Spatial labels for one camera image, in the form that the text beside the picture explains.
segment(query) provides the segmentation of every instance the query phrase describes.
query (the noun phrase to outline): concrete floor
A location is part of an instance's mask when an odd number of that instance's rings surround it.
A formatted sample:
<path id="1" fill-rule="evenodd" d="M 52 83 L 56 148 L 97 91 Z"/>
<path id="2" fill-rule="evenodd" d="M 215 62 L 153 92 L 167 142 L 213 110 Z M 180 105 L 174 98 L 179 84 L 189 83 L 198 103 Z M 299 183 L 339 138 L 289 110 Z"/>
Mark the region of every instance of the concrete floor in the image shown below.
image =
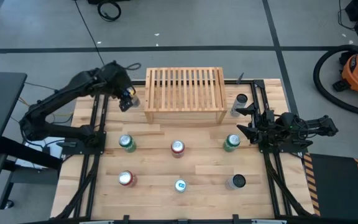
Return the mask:
<path id="1" fill-rule="evenodd" d="M 342 7 L 348 2 L 343 0 Z M 333 138 L 314 138 L 309 151 L 358 158 L 358 115 L 325 100 L 312 80 L 314 65 L 324 54 L 317 47 L 358 44 L 354 32 L 337 24 L 337 0 L 131 0 L 119 4 L 121 18 L 106 22 L 96 6 L 78 0 L 105 62 L 140 62 L 142 68 L 130 73 L 136 79 L 144 79 L 147 67 L 203 66 L 222 66 L 226 78 L 237 78 L 242 72 L 244 78 L 281 78 L 286 81 L 288 99 L 295 99 L 293 111 L 296 104 L 304 119 L 328 114 L 339 129 Z M 272 21 L 266 14 L 269 8 Z M 345 14 L 342 18 L 351 24 Z M 179 48 L 161 50 L 171 46 Z M 186 46 L 204 48 L 180 48 Z M 316 48 L 282 52 L 279 46 Z M 92 47 L 73 1 L 0 0 L 0 52 L 5 53 L 0 54 L 0 72 L 25 72 L 28 82 L 61 88 L 74 74 L 102 65 Z M 332 58 L 321 72 L 325 83 L 338 78 L 338 69 Z M 21 97 L 35 103 L 51 93 L 26 85 Z M 358 105 L 357 94 L 339 97 Z M 12 117 L 20 119 L 26 109 L 18 103 Z M 74 102 L 60 112 L 73 109 Z M 15 121 L 8 123 L 4 135 L 22 141 Z M 6 178 L 3 172 L 0 192 Z M 15 185 L 11 199 L 16 206 L 0 210 L 0 223 L 46 220 L 54 193 L 51 185 Z"/>

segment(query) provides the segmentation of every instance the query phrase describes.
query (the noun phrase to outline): can lid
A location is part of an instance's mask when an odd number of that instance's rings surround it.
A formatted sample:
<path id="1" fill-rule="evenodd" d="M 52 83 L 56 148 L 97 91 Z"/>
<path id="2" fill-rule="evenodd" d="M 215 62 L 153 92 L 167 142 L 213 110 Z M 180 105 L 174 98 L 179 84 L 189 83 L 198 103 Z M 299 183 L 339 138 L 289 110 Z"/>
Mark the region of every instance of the can lid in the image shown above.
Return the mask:
<path id="1" fill-rule="evenodd" d="M 239 103 L 246 103 L 248 100 L 248 97 L 245 94 L 241 93 L 241 94 L 237 95 L 236 99 Z"/>
<path id="2" fill-rule="evenodd" d="M 227 138 L 229 139 L 229 143 L 233 146 L 240 145 L 240 137 L 238 135 L 230 134 Z"/>
<path id="3" fill-rule="evenodd" d="M 246 178 L 241 174 L 236 174 L 233 177 L 233 184 L 236 187 L 243 187 L 246 185 Z"/>
<path id="4" fill-rule="evenodd" d="M 122 171 L 120 174 L 119 174 L 119 177 L 118 177 L 118 181 L 120 184 L 122 185 L 127 185 L 131 182 L 132 180 L 132 174 L 131 172 L 129 171 Z"/>
<path id="5" fill-rule="evenodd" d="M 183 179 L 179 179 L 175 182 L 175 189 L 179 192 L 186 190 L 186 182 Z"/>
<path id="6" fill-rule="evenodd" d="M 120 146 L 127 146 L 129 143 L 131 143 L 132 137 L 128 134 L 124 134 L 119 138 L 119 144 Z"/>
<path id="7" fill-rule="evenodd" d="M 182 152 L 185 149 L 185 144 L 182 141 L 175 140 L 171 145 L 171 149 L 173 152 Z"/>

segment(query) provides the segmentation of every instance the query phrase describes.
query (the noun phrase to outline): vacuum hose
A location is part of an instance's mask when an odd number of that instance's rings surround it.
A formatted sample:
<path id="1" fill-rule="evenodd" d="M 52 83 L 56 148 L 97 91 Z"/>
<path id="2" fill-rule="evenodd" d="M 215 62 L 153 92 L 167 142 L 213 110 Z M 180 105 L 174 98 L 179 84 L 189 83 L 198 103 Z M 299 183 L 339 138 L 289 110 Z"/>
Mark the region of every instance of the vacuum hose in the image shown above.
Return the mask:
<path id="1" fill-rule="evenodd" d="M 343 102 L 342 100 L 336 98 L 335 96 L 333 96 L 332 94 L 330 94 L 321 84 L 321 80 L 320 80 L 320 70 L 321 70 L 321 66 L 323 66 L 323 63 L 332 55 L 338 53 L 338 52 L 342 52 L 342 51 L 348 51 L 351 52 L 353 54 L 358 54 L 358 46 L 355 45 L 342 45 L 339 46 L 333 50 L 330 50 L 328 52 L 326 52 L 318 61 L 316 66 L 314 67 L 314 71 L 313 71 L 313 81 L 314 84 L 316 85 L 317 90 L 330 102 L 334 103 L 335 105 L 337 105 L 340 108 L 343 108 L 345 110 L 348 110 L 350 112 L 353 113 L 357 113 L 358 114 L 358 107 L 356 106 L 352 106 L 348 103 Z"/>

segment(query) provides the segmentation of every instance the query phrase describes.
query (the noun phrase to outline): wooden crate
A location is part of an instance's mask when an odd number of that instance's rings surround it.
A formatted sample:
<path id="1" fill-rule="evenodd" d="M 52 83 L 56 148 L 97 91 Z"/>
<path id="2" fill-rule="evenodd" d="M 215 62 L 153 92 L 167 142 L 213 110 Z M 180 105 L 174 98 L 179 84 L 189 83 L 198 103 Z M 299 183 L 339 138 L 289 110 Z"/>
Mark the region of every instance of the wooden crate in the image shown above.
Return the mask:
<path id="1" fill-rule="evenodd" d="M 148 123 L 155 113 L 171 112 L 214 112 L 222 123 L 227 112 L 222 68 L 148 68 L 144 112 Z"/>

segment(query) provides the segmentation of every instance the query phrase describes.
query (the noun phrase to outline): black metal frame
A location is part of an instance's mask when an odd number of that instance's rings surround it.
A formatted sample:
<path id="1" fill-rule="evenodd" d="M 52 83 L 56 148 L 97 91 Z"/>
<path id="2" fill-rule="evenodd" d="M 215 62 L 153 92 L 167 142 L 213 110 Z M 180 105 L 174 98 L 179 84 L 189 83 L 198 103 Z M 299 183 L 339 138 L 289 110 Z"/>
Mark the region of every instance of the black metal frame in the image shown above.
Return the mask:
<path id="1" fill-rule="evenodd" d="M 257 108 L 257 112 L 260 114 L 260 106 L 259 106 L 259 100 L 257 97 L 257 88 L 260 88 L 260 92 L 262 94 L 262 101 L 264 109 L 269 109 L 269 103 L 267 101 L 267 94 L 265 90 L 265 85 L 263 80 L 241 80 L 240 83 L 237 83 L 237 80 L 225 80 L 225 85 L 250 85 L 252 97 L 255 103 L 255 107 Z M 143 80 L 137 80 L 133 81 L 133 85 L 145 85 L 145 81 Z M 99 96 L 96 96 L 94 105 L 93 105 L 93 111 L 91 115 L 91 125 L 94 127 L 95 121 L 96 121 L 96 113 L 98 110 L 98 103 L 99 103 Z M 104 132 L 104 123 L 106 121 L 107 116 L 107 108 L 108 108 L 108 97 L 104 97 L 103 101 L 103 110 L 102 110 L 102 116 L 100 121 L 100 127 L 99 132 Z M 283 168 L 282 163 L 280 159 L 280 152 L 274 152 L 273 156 L 276 163 L 276 170 L 273 168 L 273 165 L 270 160 L 270 154 L 267 152 L 263 152 L 261 150 L 261 153 L 264 155 L 264 161 L 267 171 L 267 179 L 268 179 L 268 186 L 270 190 L 270 197 L 272 200 L 272 207 L 273 207 L 273 213 L 276 220 L 284 220 L 288 223 L 358 223 L 358 220 L 342 220 L 342 219 L 336 219 L 336 218 L 321 218 L 317 216 L 312 216 L 309 214 L 306 210 L 304 210 L 301 205 L 296 201 L 295 197 L 291 194 L 291 192 L 287 189 L 285 185 L 285 179 L 283 174 Z M 97 178 L 97 172 L 98 172 L 98 166 L 99 166 L 99 159 L 100 155 L 95 155 L 94 161 L 92 164 L 92 168 L 89 171 L 88 175 L 86 174 L 89 164 L 89 155 L 84 155 L 83 160 L 83 166 L 81 169 L 81 175 L 80 175 L 80 184 L 78 186 L 78 191 L 73 196 L 70 203 L 66 206 L 64 211 L 62 211 L 61 214 L 59 214 L 57 217 L 52 218 L 48 221 L 44 222 L 34 222 L 34 224 L 46 224 L 46 223 L 80 223 L 80 222 L 89 222 L 91 221 L 91 214 L 92 214 L 92 207 L 93 207 L 93 199 L 94 199 L 94 191 L 96 187 L 96 178 Z M 80 210 L 81 210 L 81 198 L 83 196 L 83 192 L 87 188 L 88 184 L 90 183 L 89 188 L 89 195 L 88 195 L 88 202 L 86 206 L 86 215 L 84 217 L 79 217 Z M 277 200 L 277 193 L 275 190 L 275 183 L 279 186 L 279 188 L 282 190 L 282 196 L 283 196 L 283 202 L 285 207 L 285 213 L 287 215 L 281 215 L 280 209 L 278 206 L 278 200 Z M 291 205 L 295 209 L 295 211 L 298 213 L 299 217 L 294 217 L 291 214 Z M 74 211 L 73 218 L 69 218 L 70 213 Z M 124 215 L 122 220 L 103 220 L 105 222 L 100 222 L 102 224 L 105 223 L 115 223 L 115 224 L 129 224 L 129 223 L 136 223 L 136 224 L 149 224 L 149 223 L 166 223 L 166 224 L 187 224 L 187 223 L 193 223 L 193 224 L 205 224 L 205 223 L 215 223 L 215 224 L 240 224 L 240 223 L 263 223 L 262 220 L 259 219 L 239 219 L 239 216 L 234 214 L 233 219 L 227 219 L 227 220 L 129 220 L 128 215 Z"/>

